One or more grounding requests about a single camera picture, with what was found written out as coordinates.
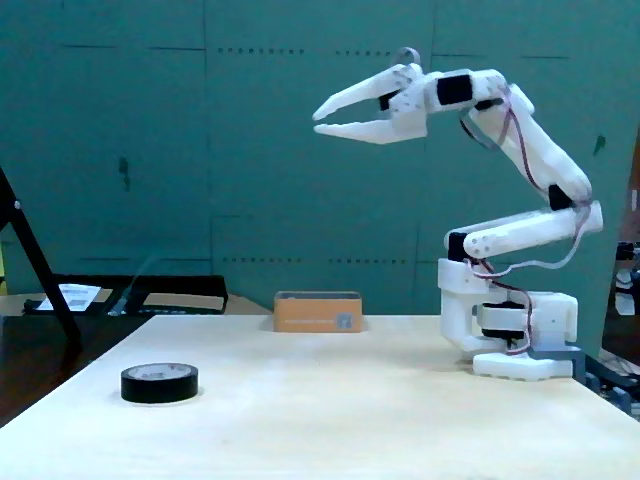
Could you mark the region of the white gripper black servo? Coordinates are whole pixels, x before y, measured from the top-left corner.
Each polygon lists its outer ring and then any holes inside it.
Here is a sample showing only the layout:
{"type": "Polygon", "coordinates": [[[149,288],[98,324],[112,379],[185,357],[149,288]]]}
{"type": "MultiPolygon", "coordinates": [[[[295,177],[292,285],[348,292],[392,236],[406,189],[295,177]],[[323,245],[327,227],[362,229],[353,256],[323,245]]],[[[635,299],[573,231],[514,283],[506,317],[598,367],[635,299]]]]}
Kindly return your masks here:
{"type": "Polygon", "coordinates": [[[314,113],[322,120],[337,110],[364,100],[396,93],[389,101],[390,120],[346,124],[318,124],[314,132],[365,143],[394,143],[427,136],[429,116],[461,110],[473,100],[468,73],[446,76],[442,72],[421,75],[419,65],[393,65],[332,94],[314,113]]]}

